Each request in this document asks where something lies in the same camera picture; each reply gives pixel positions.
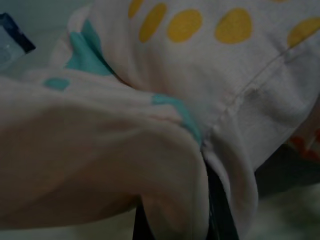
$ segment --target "clothing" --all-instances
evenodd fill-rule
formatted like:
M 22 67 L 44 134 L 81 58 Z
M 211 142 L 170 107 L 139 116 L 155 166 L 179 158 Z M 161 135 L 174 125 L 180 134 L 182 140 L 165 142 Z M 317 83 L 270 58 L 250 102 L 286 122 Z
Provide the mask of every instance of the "clothing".
M 55 212 L 66 214 L 86 186 L 85 196 L 95 189 L 99 194 L 82 202 L 96 207 L 79 212 L 83 221 L 123 211 L 140 195 L 157 239 L 204 239 L 205 160 L 223 183 L 243 239 L 258 204 L 255 170 L 308 117 L 319 96 L 319 13 L 317 0 L 303 7 L 299 0 L 96 0 L 80 9 L 48 69 L 27 74 L 22 85 L 2 80 L 1 131 L 9 131 L 3 139 L 17 136 L 21 126 L 32 129 L 24 138 L 40 134 L 32 146 L 41 148 L 19 145 L 24 151 L 18 152 L 30 154 L 32 170 L 22 176 L 40 171 L 60 177 L 43 182 L 38 176 L 41 187 L 27 181 L 28 192 L 36 194 L 25 200 L 13 181 L 18 189 L 7 195 L 21 194 L 21 207 L 10 201 L 3 208 L 10 217 L 0 220 L 11 225 L 28 218 L 32 225 L 28 216 L 37 212 L 33 223 L 61 223 L 62 216 L 53 220 L 43 208 L 52 209 L 59 197 Z M 20 149 L 17 142 L 7 145 Z M 51 164 L 51 153 L 63 160 L 57 172 L 45 164 L 33 169 L 33 154 L 42 149 L 41 161 Z M 21 161 L 14 156 L 12 162 Z M 28 169 L 0 167 L 9 179 L 16 168 Z M 44 192 L 38 204 L 26 205 Z M 65 223 L 83 207 L 70 210 Z M 15 215 L 10 209 L 21 210 Z

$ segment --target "yellow polka dot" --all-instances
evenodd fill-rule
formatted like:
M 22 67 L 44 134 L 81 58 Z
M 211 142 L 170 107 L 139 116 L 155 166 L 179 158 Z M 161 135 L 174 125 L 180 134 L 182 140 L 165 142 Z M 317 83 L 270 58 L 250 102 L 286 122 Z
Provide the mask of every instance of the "yellow polka dot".
M 215 38 L 224 44 L 237 44 L 250 38 L 252 30 L 249 13 L 243 8 L 235 8 L 220 20 L 215 29 Z
M 195 9 L 177 13 L 167 28 L 167 36 L 174 43 L 190 39 L 202 26 L 202 15 Z
M 320 17 L 313 17 L 299 23 L 288 35 L 288 46 L 293 48 L 320 30 Z
M 128 17 L 130 19 L 136 15 L 143 2 L 144 0 L 132 0 L 128 11 Z
M 139 33 L 139 39 L 142 43 L 147 42 L 157 31 L 162 19 L 167 11 L 164 3 L 157 4 L 146 16 Z

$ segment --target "cloth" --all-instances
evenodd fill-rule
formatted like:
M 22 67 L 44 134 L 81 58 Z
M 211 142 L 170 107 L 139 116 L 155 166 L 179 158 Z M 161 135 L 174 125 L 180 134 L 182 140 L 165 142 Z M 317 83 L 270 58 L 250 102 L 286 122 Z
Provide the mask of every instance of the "cloth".
M 22 85 L 1 81 L 1 132 L 8 133 L 4 143 L 12 139 L 3 146 L 17 149 L 4 161 L 17 165 L 0 167 L 1 182 L 17 189 L 3 191 L 0 219 L 17 226 L 21 219 L 33 226 L 90 221 L 126 209 L 140 195 L 157 239 L 204 239 L 209 207 L 201 144 L 243 239 L 258 204 L 255 170 L 306 120 L 319 96 L 319 13 L 318 0 L 303 6 L 299 0 L 96 0 L 80 9 L 49 69 L 27 74 Z M 16 134 L 22 126 L 32 129 L 23 137 Z M 22 141 L 31 134 L 33 148 Z M 51 156 L 62 162 L 54 165 Z M 41 162 L 35 159 L 46 161 L 34 168 Z M 24 179 L 43 176 L 24 180 L 23 192 L 16 169 Z M 44 181 L 49 173 L 53 179 Z M 87 198 L 78 206 L 83 188 Z M 34 212 L 39 221 L 31 221 Z

